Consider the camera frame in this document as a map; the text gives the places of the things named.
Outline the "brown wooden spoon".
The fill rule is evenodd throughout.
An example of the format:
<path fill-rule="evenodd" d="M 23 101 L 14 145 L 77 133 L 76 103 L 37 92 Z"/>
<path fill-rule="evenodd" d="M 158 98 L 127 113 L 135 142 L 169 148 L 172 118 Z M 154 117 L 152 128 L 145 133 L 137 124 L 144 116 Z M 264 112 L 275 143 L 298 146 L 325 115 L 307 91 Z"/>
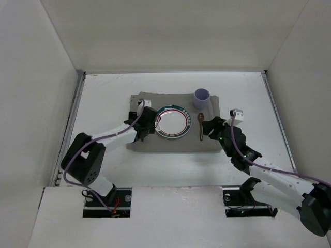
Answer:
<path fill-rule="evenodd" d="M 202 112 L 198 113 L 197 116 L 199 127 L 200 127 L 200 141 L 203 141 L 203 121 L 204 121 L 204 114 Z"/>

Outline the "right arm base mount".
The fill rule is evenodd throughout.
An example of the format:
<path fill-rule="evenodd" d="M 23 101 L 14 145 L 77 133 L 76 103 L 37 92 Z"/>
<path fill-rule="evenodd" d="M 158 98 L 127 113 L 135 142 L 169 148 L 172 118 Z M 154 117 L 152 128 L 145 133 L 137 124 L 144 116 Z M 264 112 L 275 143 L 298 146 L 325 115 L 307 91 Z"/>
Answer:
<path fill-rule="evenodd" d="M 256 201 L 252 196 L 253 188 L 261 183 L 260 179 L 250 177 L 242 185 L 222 188 L 222 201 L 228 218 L 270 217 L 274 218 L 278 209 L 269 204 Z"/>

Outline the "white plate green rim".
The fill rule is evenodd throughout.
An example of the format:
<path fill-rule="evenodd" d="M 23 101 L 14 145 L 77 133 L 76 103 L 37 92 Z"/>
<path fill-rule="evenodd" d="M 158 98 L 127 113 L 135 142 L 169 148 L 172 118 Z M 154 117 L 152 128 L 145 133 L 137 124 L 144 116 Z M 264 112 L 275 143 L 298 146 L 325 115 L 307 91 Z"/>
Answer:
<path fill-rule="evenodd" d="M 190 131 L 191 126 L 192 118 L 181 106 L 167 105 L 158 110 L 155 131 L 164 138 L 180 138 Z"/>

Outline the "grey cloth placemat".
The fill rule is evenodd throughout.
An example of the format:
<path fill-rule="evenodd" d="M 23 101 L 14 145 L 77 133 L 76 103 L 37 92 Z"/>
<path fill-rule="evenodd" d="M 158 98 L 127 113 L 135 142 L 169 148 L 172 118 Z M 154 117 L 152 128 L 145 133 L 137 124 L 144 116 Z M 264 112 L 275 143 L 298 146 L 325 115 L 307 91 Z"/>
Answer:
<path fill-rule="evenodd" d="M 200 140 L 200 127 L 197 120 L 198 113 L 204 114 L 204 120 L 209 121 L 220 115 L 219 97 L 210 96 L 207 107 L 198 110 L 194 107 L 194 94 L 156 94 L 150 92 L 140 92 L 130 96 L 130 110 L 136 111 L 138 100 L 150 100 L 152 108 L 159 110 L 167 105 L 177 105 L 185 109 L 191 119 L 191 127 L 187 134 L 175 139 L 162 137 L 154 133 L 147 136 L 144 141 L 128 144 L 127 149 L 134 152 L 149 153 L 200 153 L 200 152 L 220 152 L 222 150 L 218 141 L 204 137 Z"/>

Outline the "lavender plastic cup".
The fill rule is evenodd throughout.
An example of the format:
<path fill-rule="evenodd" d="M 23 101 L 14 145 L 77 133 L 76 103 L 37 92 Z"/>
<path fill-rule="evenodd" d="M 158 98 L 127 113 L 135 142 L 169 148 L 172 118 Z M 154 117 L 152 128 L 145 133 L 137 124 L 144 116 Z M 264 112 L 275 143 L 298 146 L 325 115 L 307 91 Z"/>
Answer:
<path fill-rule="evenodd" d="M 199 88 L 194 92 L 194 107 L 197 110 L 206 109 L 209 105 L 210 93 L 204 88 Z"/>

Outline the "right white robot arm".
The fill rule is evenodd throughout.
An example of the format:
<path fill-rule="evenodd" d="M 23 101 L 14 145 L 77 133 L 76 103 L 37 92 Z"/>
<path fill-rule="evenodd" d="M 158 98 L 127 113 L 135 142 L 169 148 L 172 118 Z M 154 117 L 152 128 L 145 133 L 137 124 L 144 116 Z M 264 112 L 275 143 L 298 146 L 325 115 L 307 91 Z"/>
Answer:
<path fill-rule="evenodd" d="M 324 237 L 330 231 L 330 184 L 306 175 L 281 170 L 246 145 L 246 137 L 229 120 L 215 117 L 202 122 L 202 133 L 220 143 L 233 166 L 249 179 L 240 190 L 246 198 L 270 204 L 298 218 L 311 233 Z"/>

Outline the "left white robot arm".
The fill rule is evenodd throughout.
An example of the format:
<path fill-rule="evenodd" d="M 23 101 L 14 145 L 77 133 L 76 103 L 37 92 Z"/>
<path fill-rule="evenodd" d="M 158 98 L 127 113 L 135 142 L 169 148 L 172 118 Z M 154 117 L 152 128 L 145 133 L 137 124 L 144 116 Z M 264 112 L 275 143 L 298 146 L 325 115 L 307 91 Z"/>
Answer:
<path fill-rule="evenodd" d="M 158 112 L 144 106 L 142 102 L 140 104 L 137 112 L 130 112 L 129 119 L 113 130 L 94 136 L 79 133 L 61 162 L 64 179 L 69 174 L 78 181 L 77 185 L 111 201 L 115 196 L 116 186 L 100 175 L 106 151 L 142 141 L 155 130 Z"/>

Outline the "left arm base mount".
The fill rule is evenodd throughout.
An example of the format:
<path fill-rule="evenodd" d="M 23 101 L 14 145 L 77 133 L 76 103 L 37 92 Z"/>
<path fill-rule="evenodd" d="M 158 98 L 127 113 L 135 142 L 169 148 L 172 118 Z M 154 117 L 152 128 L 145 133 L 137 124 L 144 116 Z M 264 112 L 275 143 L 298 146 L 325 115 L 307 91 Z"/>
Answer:
<path fill-rule="evenodd" d="M 132 188 L 117 188 L 108 197 L 99 196 L 102 202 L 91 190 L 82 190 L 85 198 L 83 218 L 129 218 L 131 214 Z"/>

